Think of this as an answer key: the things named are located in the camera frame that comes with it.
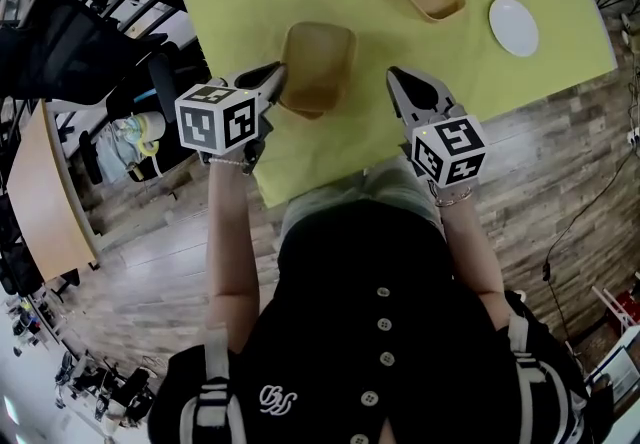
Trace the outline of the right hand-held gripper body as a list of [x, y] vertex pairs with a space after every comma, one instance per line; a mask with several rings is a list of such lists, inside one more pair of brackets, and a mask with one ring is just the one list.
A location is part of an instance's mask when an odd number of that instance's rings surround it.
[[419, 179], [437, 188], [474, 183], [487, 157], [487, 139], [479, 120], [455, 104], [444, 114], [407, 126], [402, 151]]

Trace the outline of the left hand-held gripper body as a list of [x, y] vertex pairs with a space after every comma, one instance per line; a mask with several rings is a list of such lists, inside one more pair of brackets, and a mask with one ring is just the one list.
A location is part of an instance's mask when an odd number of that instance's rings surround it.
[[230, 88], [225, 79], [196, 84], [175, 101], [180, 144], [204, 165], [237, 166], [249, 175], [273, 131], [266, 117], [272, 106], [257, 88]]

